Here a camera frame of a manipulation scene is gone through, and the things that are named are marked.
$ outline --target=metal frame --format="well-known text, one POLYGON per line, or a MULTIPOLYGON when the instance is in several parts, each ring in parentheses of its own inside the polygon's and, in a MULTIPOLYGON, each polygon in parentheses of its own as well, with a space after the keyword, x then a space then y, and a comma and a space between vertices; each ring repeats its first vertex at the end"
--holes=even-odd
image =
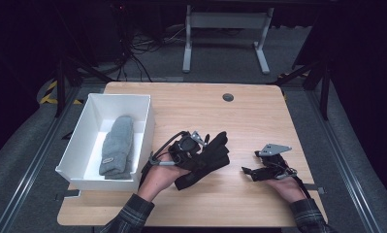
POLYGON ((204 13, 192 12, 187 6, 186 12, 186 46, 184 49, 183 73, 190 72, 192 55, 191 29, 196 28, 246 28, 260 29, 261 37, 254 42, 254 49, 259 60, 262 73, 270 74, 270 69, 263 53, 263 45, 273 17, 274 8, 269 8, 266 13, 204 13))

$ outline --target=hand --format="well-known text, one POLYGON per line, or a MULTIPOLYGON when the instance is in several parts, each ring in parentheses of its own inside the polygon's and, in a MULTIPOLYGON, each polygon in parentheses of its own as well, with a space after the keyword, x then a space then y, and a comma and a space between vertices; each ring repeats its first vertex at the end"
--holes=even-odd
POLYGON ((306 199, 299 184, 291 177, 286 177, 281 180, 266 180, 264 182, 273 187, 288 203, 306 199))
MULTIPOLYGON (((171 161, 168 153, 160 156, 162 161, 171 161)), ((145 177, 145 181, 139 188, 138 195, 151 202, 159 192, 169 187, 177 178, 190 173, 190 171, 177 166, 152 166, 145 177)))

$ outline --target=white bin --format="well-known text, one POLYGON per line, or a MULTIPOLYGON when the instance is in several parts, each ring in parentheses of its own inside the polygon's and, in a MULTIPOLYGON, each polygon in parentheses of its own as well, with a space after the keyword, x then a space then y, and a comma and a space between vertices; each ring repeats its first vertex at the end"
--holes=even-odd
POLYGON ((136 191, 141 170, 152 151, 154 115, 149 95, 88 95, 56 172, 80 190, 136 191), (123 115, 134 123, 131 180, 105 180, 99 175, 102 146, 114 121, 123 115))

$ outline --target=plaid shirt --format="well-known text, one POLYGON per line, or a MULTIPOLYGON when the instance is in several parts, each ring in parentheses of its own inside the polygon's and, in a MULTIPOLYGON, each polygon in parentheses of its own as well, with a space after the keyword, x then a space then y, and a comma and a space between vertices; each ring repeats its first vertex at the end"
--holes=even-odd
MULTIPOLYGON (((133 194, 120 213, 102 229, 101 233, 140 233, 154 204, 133 194)), ((337 232, 324 221, 313 199, 301 200, 290 205, 296 224, 302 232, 337 232)))
POLYGON ((133 194, 118 215, 100 233, 139 233, 153 210, 154 204, 133 194))
POLYGON ((297 227, 308 233, 335 233, 335 229, 326 224, 313 199, 306 199, 290 204, 297 227))

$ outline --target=wooden table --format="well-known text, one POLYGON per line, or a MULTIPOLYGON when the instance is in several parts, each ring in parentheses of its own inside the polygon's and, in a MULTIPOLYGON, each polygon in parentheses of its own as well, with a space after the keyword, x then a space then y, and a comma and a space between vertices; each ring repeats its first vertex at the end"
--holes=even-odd
MULTIPOLYGON (((295 127, 279 87, 216 83, 108 83, 105 93, 149 94, 156 120, 153 150, 179 131, 197 130, 210 139, 226 131, 230 164, 195 185, 178 191, 174 185, 153 201, 147 226, 294 226, 293 216, 278 194, 254 183, 242 166, 262 167, 255 150, 265 144, 292 147, 281 155, 297 169, 304 183, 314 183, 295 127), (222 96, 230 93, 231 102, 222 96)), ((62 225, 104 225, 117 215, 132 193, 82 191, 65 198, 58 215, 62 225)), ((326 218, 317 191, 310 195, 326 218)))

